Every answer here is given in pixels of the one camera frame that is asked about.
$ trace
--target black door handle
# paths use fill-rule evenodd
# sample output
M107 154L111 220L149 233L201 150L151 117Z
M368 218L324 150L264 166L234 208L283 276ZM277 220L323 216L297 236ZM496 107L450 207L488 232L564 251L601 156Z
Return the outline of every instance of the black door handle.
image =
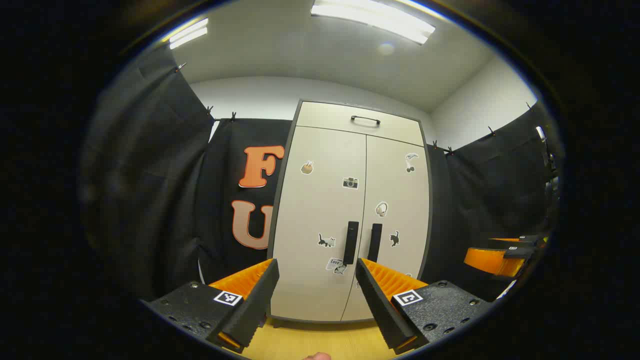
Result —
M380 251L380 237L382 236L382 224L373 224L371 227L371 242L369 244L369 255L367 259L378 261Z
M380 125L380 120L378 120L378 119L372 119L372 118L370 118L370 117L364 117L364 116L356 116L356 115L352 115L352 116L351 116L351 121L354 121L356 118L359 118L359 119L367 119L367 120L373 120L373 121L375 121L375 122L376 122L376 124L377 124L377 125Z
M342 264L352 265L353 258L356 255L356 242L358 241L358 227L360 223L357 221L350 221L347 225L347 241L344 244L344 256L342 257Z

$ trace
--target white wall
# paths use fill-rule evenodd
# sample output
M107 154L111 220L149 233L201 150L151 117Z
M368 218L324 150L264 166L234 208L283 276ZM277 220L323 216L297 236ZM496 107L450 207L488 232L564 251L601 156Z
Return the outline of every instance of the white wall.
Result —
M293 120L298 100L348 102L419 119L428 143L435 131L429 115L413 106L359 88L301 78L252 76L190 84L202 104L213 105L215 119L238 118Z
M495 56L431 112L438 145L457 149L508 124L537 101L527 84Z

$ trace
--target cabinet drawer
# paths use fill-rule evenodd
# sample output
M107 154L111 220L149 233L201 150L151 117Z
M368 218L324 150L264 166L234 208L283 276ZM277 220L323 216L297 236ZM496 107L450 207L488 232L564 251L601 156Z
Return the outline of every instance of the cabinet drawer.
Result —
M380 124L362 118L376 119ZM350 131L424 146L417 121L355 106L304 101L296 125Z

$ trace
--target wooden floor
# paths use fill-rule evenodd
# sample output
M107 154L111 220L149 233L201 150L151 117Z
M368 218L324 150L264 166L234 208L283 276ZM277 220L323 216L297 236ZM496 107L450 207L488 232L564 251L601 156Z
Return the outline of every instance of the wooden floor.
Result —
M274 328L273 319L267 319L241 355L252 360L302 360L316 352L326 352L332 360L387 360L396 356L373 320L347 324L278 323L281 327Z

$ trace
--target white ceiling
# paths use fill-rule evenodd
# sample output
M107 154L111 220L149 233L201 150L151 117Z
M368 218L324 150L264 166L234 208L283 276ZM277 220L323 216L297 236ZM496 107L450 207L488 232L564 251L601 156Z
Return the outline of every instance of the white ceiling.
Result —
M413 9L436 30L424 45L364 24L312 17L314 0L237 0L208 17L208 34L173 50L189 83L290 76L362 88L431 112L492 57L457 25ZM392 54L379 47L391 44Z

